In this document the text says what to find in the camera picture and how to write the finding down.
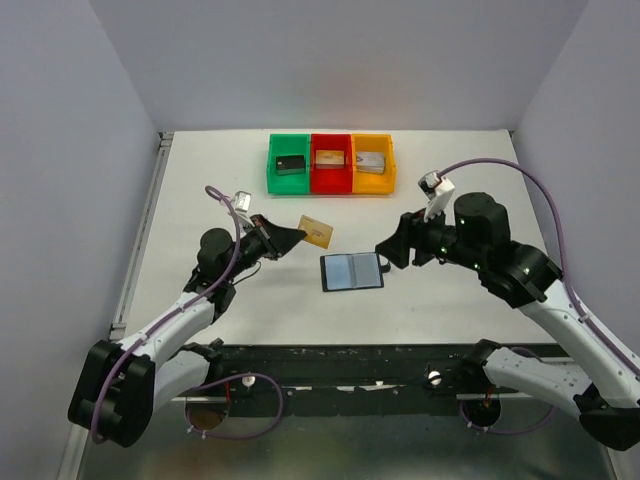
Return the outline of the gold credit card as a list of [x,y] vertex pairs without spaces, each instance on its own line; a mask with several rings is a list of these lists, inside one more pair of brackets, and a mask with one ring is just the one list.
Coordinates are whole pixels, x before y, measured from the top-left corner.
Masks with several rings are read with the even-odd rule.
[[328,249],[333,227],[316,219],[302,215],[298,229],[305,232],[304,241],[322,249]]

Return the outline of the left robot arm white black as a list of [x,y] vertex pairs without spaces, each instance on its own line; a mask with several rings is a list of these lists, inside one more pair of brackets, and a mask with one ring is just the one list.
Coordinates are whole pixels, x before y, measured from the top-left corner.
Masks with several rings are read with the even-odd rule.
[[189,340],[226,312],[236,277],[263,259],[279,260],[305,236],[260,214],[233,233],[206,231],[178,300],[141,331],[118,342],[100,340],[89,349],[69,420],[86,428],[96,443],[133,445],[157,407],[214,375],[217,353]]

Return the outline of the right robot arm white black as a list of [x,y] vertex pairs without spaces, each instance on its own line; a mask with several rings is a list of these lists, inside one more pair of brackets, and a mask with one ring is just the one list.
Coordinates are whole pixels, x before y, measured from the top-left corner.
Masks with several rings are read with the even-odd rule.
[[578,374],[526,358],[483,339],[463,357],[458,377],[466,387],[502,387],[542,400],[576,418],[601,444],[626,451],[639,442],[639,357],[602,323],[578,310],[562,270],[540,249],[512,239],[506,208],[486,193],[454,202],[454,219],[400,217],[375,251],[404,269],[431,260],[474,271],[492,295],[545,330],[580,366]]

